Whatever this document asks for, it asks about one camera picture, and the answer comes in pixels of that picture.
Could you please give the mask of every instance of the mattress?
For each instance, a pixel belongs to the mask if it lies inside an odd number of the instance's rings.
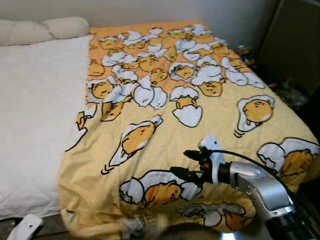
[[[243,160],[183,154],[204,137],[209,150],[274,169],[292,191],[319,166],[308,127],[205,23],[90,33],[85,104],[59,175],[61,215],[73,234],[124,240],[182,223],[223,232],[249,224],[253,203],[212,171]]]
[[[0,47],[0,219],[59,213],[58,171],[84,97],[90,39]]]

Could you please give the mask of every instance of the quilted fabric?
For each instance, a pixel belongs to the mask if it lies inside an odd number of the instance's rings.
[[[0,219],[59,213],[57,176],[90,39],[0,47]]]

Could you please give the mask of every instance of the yellow blanket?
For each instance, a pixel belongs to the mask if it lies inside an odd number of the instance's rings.
[[[153,238],[180,223],[224,232],[248,224],[251,201],[226,184],[197,184],[200,165],[183,155],[208,134],[217,149],[277,170],[294,191],[319,163],[308,127],[203,22],[90,33],[86,105],[59,176],[61,214],[75,235]]]

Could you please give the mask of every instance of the white wall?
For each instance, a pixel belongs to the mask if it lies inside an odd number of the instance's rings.
[[[238,45],[259,46],[278,0],[0,0],[0,19],[81,16],[92,26],[203,20]]]

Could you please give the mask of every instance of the bed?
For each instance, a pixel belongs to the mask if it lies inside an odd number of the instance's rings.
[[[275,169],[294,191],[312,164],[317,176],[311,131],[203,22],[90,33],[0,48],[0,219],[61,213],[74,235],[114,239],[146,223],[152,236],[179,223],[237,231],[255,216],[247,197],[171,171],[201,176],[183,152],[209,133],[215,148]],[[286,174],[292,165],[298,176]]]

